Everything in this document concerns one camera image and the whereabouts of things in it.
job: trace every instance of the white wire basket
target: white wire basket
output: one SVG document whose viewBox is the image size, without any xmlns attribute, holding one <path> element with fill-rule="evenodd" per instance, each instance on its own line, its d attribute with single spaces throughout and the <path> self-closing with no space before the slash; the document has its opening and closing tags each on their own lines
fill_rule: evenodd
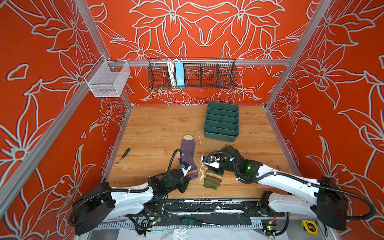
<svg viewBox="0 0 384 240">
<path fill-rule="evenodd" d="M 85 77 L 89 89 L 95 97 L 117 98 L 121 95 L 125 83 L 131 73 L 128 62 L 125 61 L 122 68 L 110 67 L 104 56 L 92 67 L 89 74 Z"/>
</svg>

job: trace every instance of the wooden floor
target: wooden floor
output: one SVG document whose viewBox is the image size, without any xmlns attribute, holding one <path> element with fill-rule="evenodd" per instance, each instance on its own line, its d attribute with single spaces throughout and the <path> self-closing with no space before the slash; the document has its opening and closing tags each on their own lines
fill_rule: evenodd
<svg viewBox="0 0 384 240">
<path fill-rule="evenodd" d="M 281 171 L 291 173 L 287 160 L 272 131 L 261 106 L 239 106 L 240 134 L 233 147 L 246 159 L 252 159 Z M 129 154 L 112 169 L 109 184 L 112 187 L 128 187 L 143 184 L 148 176 L 165 172 L 173 151 L 180 147 L 181 139 L 190 134 L 196 142 L 194 161 L 199 170 L 197 179 L 190 181 L 184 194 L 178 190 L 170 198 L 197 197 L 260 197 L 263 191 L 285 193 L 260 184 L 242 184 L 234 173 L 225 172 L 217 190 L 203 186 L 206 167 L 200 158 L 218 151 L 228 142 L 204 137 L 204 119 L 207 106 L 135 106 L 131 112 L 115 164 L 127 148 Z M 179 162 L 173 161 L 172 168 Z"/>
</svg>

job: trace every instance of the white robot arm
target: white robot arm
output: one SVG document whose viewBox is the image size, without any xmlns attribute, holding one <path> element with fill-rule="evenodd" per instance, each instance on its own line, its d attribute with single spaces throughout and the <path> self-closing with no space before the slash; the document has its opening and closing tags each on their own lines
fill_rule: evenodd
<svg viewBox="0 0 384 240">
<path fill-rule="evenodd" d="M 108 182 L 102 182 L 94 189 L 84 194 L 73 202 L 73 211 L 68 222 L 75 227 L 77 235 L 86 233 L 102 221 L 127 216 L 139 229 L 147 230 L 140 226 L 131 215 L 146 217 L 146 207 L 161 200 L 165 195 L 178 189 L 184 193 L 189 179 L 186 174 L 190 166 L 183 162 L 179 169 L 170 170 L 176 149 L 165 173 L 148 178 L 148 183 L 139 186 L 112 188 Z M 376 213 L 374 205 L 365 198 L 341 190 L 330 178 L 321 180 L 308 179 L 291 175 L 254 160 L 244 159 L 239 151 L 232 146 L 221 151 L 212 152 L 202 156 L 203 164 L 210 170 L 223 174 L 234 172 L 236 179 L 244 184 L 264 184 L 281 190 L 290 195 L 281 195 L 269 191 L 263 192 L 257 203 L 260 215 L 273 216 L 276 212 L 292 212 L 297 214 L 317 217 L 325 225 L 336 229 L 345 230 L 346 220 L 365 220 Z M 345 195 L 364 201 L 370 211 L 363 216 L 347 216 L 347 198 Z"/>
</svg>

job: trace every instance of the floral wall pattern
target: floral wall pattern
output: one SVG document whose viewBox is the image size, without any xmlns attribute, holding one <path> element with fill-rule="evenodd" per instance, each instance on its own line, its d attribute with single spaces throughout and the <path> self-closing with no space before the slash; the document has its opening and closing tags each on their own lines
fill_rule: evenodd
<svg viewBox="0 0 384 240">
<path fill-rule="evenodd" d="M 100 55 L 71 0 L 6 1 L 0 16 L 1 187 Z"/>
<path fill-rule="evenodd" d="M 333 178 L 376 215 L 341 239 L 384 238 L 384 3 L 333 1 L 271 112 L 301 174 Z M 368 211 L 349 199 L 349 214 Z"/>
<path fill-rule="evenodd" d="M 114 60 L 156 57 L 282 59 L 292 55 L 319 0 L 87 0 Z M 232 90 L 148 88 L 145 67 L 132 68 L 126 92 L 139 105 L 263 104 L 284 66 L 238 67 Z"/>
<path fill-rule="evenodd" d="M 73 0 L 2 1 L 0 16 L 1 187 L 100 55 Z M 101 181 L 127 112 L 89 92 L 0 220 L 0 239 L 73 238 L 71 203 Z"/>
<path fill-rule="evenodd" d="M 101 182 L 126 114 L 121 99 L 88 92 L 0 220 L 0 239 L 72 239 L 72 202 Z"/>
</svg>

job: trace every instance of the green sorting tray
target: green sorting tray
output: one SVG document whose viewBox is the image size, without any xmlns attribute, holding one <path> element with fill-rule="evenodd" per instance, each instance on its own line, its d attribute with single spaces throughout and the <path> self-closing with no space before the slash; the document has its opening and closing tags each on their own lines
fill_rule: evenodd
<svg viewBox="0 0 384 240">
<path fill-rule="evenodd" d="M 204 123 L 206 138 L 234 142 L 239 136 L 238 106 L 210 102 Z"/>
</svg>

